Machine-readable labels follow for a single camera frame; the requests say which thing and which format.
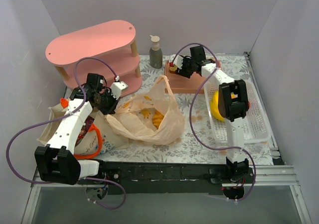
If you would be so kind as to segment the orange fruit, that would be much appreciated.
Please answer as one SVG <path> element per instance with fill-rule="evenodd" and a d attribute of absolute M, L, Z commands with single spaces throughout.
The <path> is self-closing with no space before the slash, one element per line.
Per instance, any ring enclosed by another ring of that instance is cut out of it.
<path fill-rule="evenodd" d="M 231 93 L 231 99 L 237 99 L 238 98 L 238 95 L 237 94 L 234 94 L 234 93 Z"/>

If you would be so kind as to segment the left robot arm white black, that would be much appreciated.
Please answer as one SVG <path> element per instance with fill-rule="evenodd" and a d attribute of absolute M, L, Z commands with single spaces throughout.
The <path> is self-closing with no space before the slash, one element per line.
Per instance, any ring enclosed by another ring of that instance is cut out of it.
<path fill-rule="evenodd" d="M 74 185 L 89 177 L 95 184 L 105 181 L 106 172 L 94 154 L 75 154 L 75 146 L 82 127 L 93 108 L 111 114 L 114 112 L 122 91 L 128 86 L 115 77 L 110 87 L 102 75 L 89 73 L 86 83 L 79 84 L 70 96 L 65 117 L 45 146 L 36 148 L 34 156 L 42 181 Z"/>

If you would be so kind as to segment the beige canvas tote bag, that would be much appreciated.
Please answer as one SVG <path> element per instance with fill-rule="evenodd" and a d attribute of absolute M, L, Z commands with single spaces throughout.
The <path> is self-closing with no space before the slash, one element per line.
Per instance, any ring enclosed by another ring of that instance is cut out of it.
<path fill-rule="evenodd" d="M 69 117 L 49 123 L 37 141 L 43 145 L 49 144 L 53 148 L 65 146 L 77 159 L 95 158 L 109 150 L 127 147 L 128 139 L 115 134 L 102 112 L 88 102 L 77 112 L 74 111 L 82 101 L 61 99 L 60 104 L 50 107 L 50 120 L 67 114 Z M 82 125 L 89 116 L 94 118 L 94 122 L 80 144 L 75 146 Z"/>

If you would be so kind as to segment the brown cracker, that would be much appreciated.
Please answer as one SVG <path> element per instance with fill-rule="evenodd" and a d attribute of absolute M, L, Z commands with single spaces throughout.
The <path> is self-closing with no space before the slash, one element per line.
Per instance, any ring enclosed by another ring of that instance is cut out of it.
<path fill-rule="evenodd" d="M 172 74 L 175 74 L 177 70 L 177 66 L 176 65 L 170 65 L 169 66 L 169 72 Z"/>

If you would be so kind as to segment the croissant bread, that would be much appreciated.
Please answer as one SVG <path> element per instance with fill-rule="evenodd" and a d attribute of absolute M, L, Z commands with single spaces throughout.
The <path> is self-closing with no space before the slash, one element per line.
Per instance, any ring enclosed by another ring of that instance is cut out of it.
<path fill-rule="evenodd" d="M 159 129 L 159 126 L 160 126 L 163 118 L 164 118 L 164 115 L 161 112 L 159 112 L 158 110 L 155 110 L 155 114 L 152 117 L 152 124 L 154 125 L 154 127 Z"/>

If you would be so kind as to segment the yellow banana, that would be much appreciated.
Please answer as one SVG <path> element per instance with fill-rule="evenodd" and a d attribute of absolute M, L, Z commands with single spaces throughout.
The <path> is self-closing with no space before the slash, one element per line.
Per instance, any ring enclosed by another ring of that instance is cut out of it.
<path fill-rule="evenodd" d="M 213 97 L 210 101 L 210 111 L 211 111 L 211 114 L 219 121 L 224 121 L 224 118 L 221 116 L 220 112 L 219 112 L 219 109 L 218 109 L 218 96 L 219 95 L 219 92 L 216 91 L 214 94 L 213 94 Z"/>

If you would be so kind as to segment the orange plastic grocery bag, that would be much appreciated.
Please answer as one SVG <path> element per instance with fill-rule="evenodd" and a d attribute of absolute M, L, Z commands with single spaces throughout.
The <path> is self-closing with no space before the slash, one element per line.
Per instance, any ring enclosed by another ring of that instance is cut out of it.
<path fill-rule="evenodd" d="M 164 115 L 159 129 L 152 124 L 155 110 Z M 184 115 L 165 75 L 158 76 L 148 92 L 131 97 L 116 108 L 115 114 L 105 115 L 105 118 L 116 134 L 159 145 L 179 138 L 185 125 Z"/>

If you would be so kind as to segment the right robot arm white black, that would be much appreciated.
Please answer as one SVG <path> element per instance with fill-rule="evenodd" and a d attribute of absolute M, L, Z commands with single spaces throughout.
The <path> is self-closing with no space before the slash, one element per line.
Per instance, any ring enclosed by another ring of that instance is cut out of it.
<path fill-rule="evenodd" d="M 227 146 L 212 148 L 211 150 L 226 150 L 226 171 L 220 178 L 227 179 L 231 183 L 239 182 L 249 172 L 249 161 L 244 150 L 243 123 L 249 110 L 246 83 L 243 80 L 235 80 L 221 70 L 219 61 L 214 53 L 213 59 L 206 58 L 206 46 L 192 43 L 189 56 L 175 54 L 169 66 L 176 68 L 175 74 L 190 78 L 193 73 L 204 77 L 205 80 L 197 89 L 206 82 L 210 82 L 218 89 L 217 108 L 224 118 L 227 131 Z"/>

